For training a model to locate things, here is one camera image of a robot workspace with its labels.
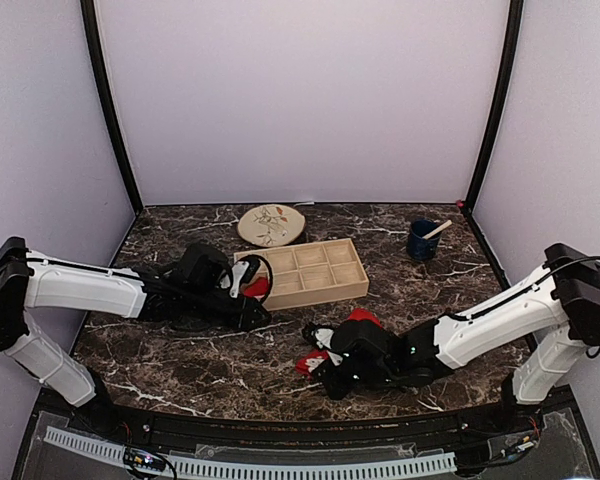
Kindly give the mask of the red sock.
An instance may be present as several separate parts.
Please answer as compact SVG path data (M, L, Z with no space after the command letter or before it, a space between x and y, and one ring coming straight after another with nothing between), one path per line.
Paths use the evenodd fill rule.
M295 370L302 375L311 376L325 361L330 361L332 366L340 366L357 342L373 339L375 336L382 337L386 333L378 318L363 308L355 308L339 325L322 326L336 329L331 340L331 349L318 350L311 345L313 350L295 365Z
M248 285L243 294L246 297L262 298L269 291L269 279L266 277L258 277L254 282Z

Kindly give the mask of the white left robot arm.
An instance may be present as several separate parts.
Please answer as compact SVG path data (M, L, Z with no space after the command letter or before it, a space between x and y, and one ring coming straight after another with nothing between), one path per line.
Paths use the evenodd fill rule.
M242 289L260 268L262 256L231 263L218 249L189 245L182 257L157 271L73 263L27 247L11 237L0 248L0 352L60 394L100 436L121 427L120 412L108 404L97 375L51 340L30 312L36 308L96 311L126 319L173 321L192 316L237 331L266 326L266 293Z

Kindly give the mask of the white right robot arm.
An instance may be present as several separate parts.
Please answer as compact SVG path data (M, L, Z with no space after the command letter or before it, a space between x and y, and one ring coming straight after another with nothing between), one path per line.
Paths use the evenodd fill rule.
M355 387L416 388L452 375L475 358L533 332L545 335L505 381L503 402L490 413L501 434L514 432L589 349L600 349L600 256L563 243L519 283L459 313L445 313L402 335L364 309L337 326L310 323L302 331L313 351L299 372L333 400Z

